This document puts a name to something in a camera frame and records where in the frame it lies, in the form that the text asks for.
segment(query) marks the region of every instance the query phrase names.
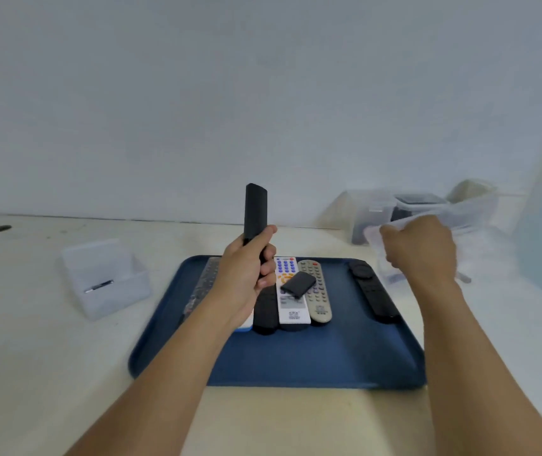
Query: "blue tray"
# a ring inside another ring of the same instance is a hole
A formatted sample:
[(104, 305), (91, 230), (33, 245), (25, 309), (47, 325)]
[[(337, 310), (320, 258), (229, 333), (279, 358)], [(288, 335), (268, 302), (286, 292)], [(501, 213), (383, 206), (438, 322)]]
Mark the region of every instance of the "blue tray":
[[(132, 351), (128, 368), (137, 377), (178, 328), (182, 310), (209, 256), (185, 260)], [(234, 333), (222, 349), (208, 385), (416, 389), (426, 384), (425, 357), (404, 321), (374, 320), (347, 264), (318, 261), (323, 269), (332, 320), (304, 331)]]

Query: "person's right arm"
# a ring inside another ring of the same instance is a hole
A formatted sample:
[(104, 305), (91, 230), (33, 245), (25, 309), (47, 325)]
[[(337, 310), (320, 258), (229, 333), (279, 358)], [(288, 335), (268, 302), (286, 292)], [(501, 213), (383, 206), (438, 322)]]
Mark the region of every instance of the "person's right arm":
[(423, 315), (435, 442), (440, 456), (542, 454), (542, 417), (522, 392), (463, 298), (456, 246), (435, 216), (402, 231), (383, 226), (387, 260)]

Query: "hand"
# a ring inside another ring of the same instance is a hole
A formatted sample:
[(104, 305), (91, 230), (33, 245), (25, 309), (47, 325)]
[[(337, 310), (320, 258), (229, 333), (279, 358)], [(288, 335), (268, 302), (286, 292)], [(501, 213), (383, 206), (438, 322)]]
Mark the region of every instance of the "hand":
[[(260, 290), (275, 284), (273, 258), (277, 249), (269, 243), (275, 232), (275, 225), (267, 225), (245, 246), (244, 236), (240, 235), (222, 254), (218, 275), (209, 293), (226, 305), (233, 329), (240, 327), (252, 313)], [(259, 256), (263, 249), (265, 263), (261, 265)]]
[(387, 260), (406, 278), (454, 280), (457, 271), (456, 245), (452, 232), (437, 216), (422, 216), (403, 230), (391, 225), (380, 229)]

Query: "white table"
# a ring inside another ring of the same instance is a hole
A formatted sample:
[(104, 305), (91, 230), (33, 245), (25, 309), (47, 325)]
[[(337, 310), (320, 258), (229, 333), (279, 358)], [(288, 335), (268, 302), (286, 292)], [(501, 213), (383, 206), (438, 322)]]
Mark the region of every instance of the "white table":
[[(178, 265), (221, 253), (238, 225), (0, 216), (0, 455), (61, 455), (130, 384), (126, 367)], [(64, 247), (119, 238), (151, 273), (153, 295), (98, 322), (64, 280)], [(281, 228), (280, 255), (352, 257), (368, 247), (336, 230)], [(524, 280), (466, 296), (542, 412), (542, 292)], [(414, 335), (423, 325), (408, 285), (390, 289)], [(184, 455), (432, 455), (427, 391), (208, 387)]]

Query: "forearm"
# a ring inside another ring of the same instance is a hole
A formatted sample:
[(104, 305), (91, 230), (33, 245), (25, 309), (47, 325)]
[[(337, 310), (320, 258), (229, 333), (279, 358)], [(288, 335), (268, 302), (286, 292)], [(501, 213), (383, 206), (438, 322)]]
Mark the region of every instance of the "forearm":
[(480, 328), (458, 284), (409, 281), (425, 324), (438, 454), (541, 454), (542, 417)]
[(178, 455), (209, 374), (232, 329), (213, 295), (68, 456)]

